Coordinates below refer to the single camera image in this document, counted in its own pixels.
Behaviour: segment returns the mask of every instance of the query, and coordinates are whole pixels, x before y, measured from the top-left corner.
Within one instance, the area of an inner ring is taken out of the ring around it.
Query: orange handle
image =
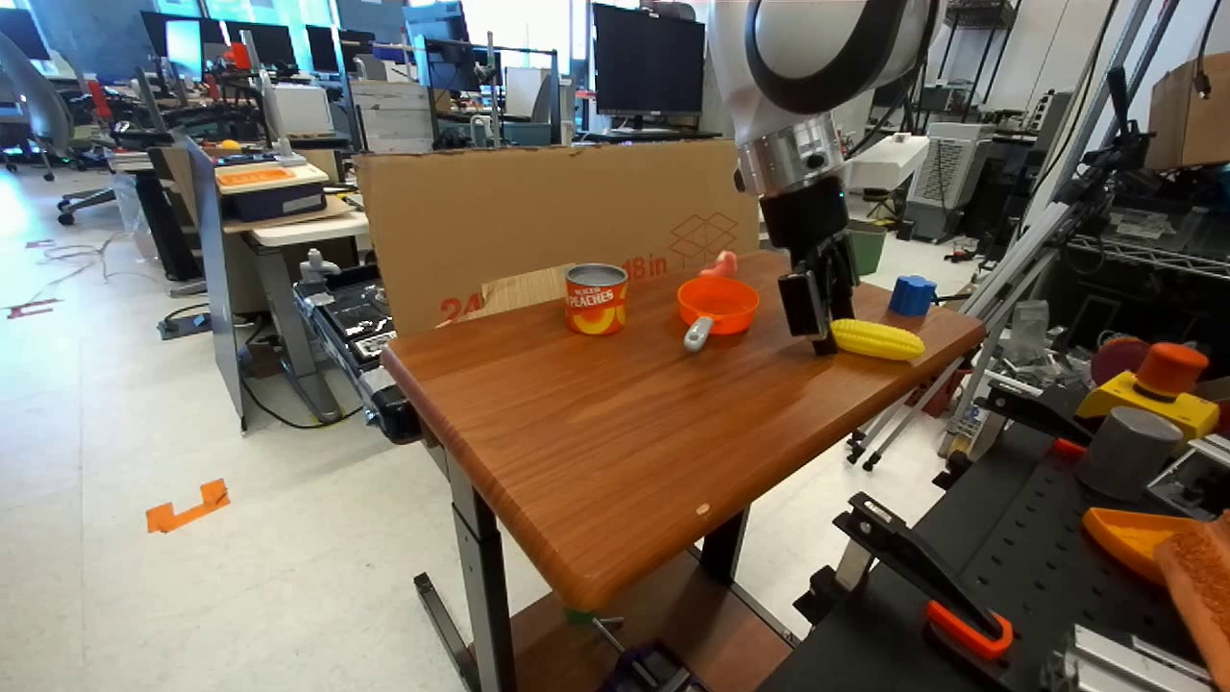
[[[946,637],[953,637],[962,651],[967,651],[980,661],[1005,661],[1006,651],[1015,646],[1015,625],[998,613],[994,613],[998,637],[980,633],[978,625],[967,625],[957,613],[949,613],[937,600],[928,600],[928,623],[933,623],[933,629],[941,629]]]

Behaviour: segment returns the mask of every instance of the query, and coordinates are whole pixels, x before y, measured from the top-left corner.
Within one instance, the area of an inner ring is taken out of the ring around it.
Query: desk
[[[756,328],[692,358],[673,302],[679,278],[633,283],[630,324],[610,340],[568,333],[560,309],[542,302],[391,343],[388,374],[455,483],[479,688],[542,688],[542,669],[516,672],[524,643],[513,643],[496,518],[577,613],[607,613],[662,564],[675,573],[673,556],[696,538],[706,538],[706,578],[692,570],[692,582],[732,584],[744,509],[761,493],[980,343],[978,320],[932,311],[915,367],[816,358],[783,328],[783,267],[782,252],[744,259],[741,273],[765,299]],[[883,315],[883,302],[882,288],[857,288],[857,315]],[[716,651],[756,664],[751,646]],[[546,688],[557,688],[568,661],[538,661],[554,664]]]

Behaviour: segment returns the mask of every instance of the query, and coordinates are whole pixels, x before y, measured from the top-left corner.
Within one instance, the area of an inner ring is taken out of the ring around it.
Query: box
[[[370,153],[358,183],[395,333],[550,299],[568,260],[619,260],[633,293],[756,245],[732,141]]]
[[[1197,73],[1201,62],[1189,62],[1152,86],[1144,168],[1230,160],[1230,53],[1203,59],[1212,81],[1206,99],[1197,91]]]

